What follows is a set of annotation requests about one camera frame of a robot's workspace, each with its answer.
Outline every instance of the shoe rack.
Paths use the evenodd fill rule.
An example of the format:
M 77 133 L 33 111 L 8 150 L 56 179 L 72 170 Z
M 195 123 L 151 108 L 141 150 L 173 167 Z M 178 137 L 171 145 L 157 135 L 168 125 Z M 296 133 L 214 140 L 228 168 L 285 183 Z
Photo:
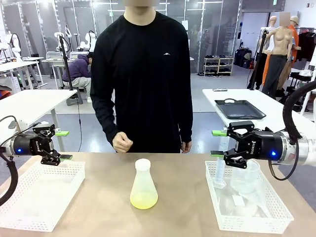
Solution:
M 207 63 L 217 63 L 217 65 L 206 65 Z M 234 58 L 204 58 L 203 72 L 206 74 L 230 74 L 232 75 Z M 229 68 L 229 71 L 221 72 L 222 68 Z M 215 72 L 207 72 L 206 70 L 215 70 Z

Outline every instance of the white pants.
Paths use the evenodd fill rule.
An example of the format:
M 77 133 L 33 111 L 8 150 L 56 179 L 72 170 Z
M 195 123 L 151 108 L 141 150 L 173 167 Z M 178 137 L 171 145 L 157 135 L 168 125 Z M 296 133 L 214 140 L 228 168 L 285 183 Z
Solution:
M 64 85 L 69 87 L 69 83 L 64 81 Z M 91 91 L 91 78 L 76 78 L 72 81 L 73 87 L 83 87 L 86 92 L 87 96 L 90 97 Z

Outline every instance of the clear plastic beaker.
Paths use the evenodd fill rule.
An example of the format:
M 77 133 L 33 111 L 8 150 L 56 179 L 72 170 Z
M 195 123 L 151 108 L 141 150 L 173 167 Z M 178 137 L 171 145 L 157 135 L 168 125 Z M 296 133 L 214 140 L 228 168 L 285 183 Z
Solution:
M 130 202 L 138 209 L 151 208 L 158 201 L 158 193 L 149 171 L 150 166 L 151 163 L 147 159 L 135 162 L 136 177 L 130 193 Z
M 254 160 L 248 160 L 247 169 L 233 167 L 231 176 L 231 187 L 240 194 L 252 193 L 260 182 L 258 182 L 258 173 L 260 165 Z

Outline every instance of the yellow liquid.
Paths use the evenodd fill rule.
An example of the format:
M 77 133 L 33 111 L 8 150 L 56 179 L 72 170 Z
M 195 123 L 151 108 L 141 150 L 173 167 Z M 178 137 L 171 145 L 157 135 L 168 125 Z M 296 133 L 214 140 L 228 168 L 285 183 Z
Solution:
M 156 204 L 158 196 L 150 193 L 140 193 L 130 197 L 130 202 L 138 209 L 149 209 Z

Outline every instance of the purple hoodie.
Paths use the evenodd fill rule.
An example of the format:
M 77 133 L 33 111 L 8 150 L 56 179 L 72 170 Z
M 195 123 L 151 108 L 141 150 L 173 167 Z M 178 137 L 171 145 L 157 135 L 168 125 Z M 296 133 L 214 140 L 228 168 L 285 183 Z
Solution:
M 69 64 L 70 79 L 73 81 L 76 78 L 90 78 L 91 72 L 88 71 L 89 59 L 87 55 L 79 54 L 78 58 Z M 67 80 L 66 72 L 63 74 L 63 81 Z

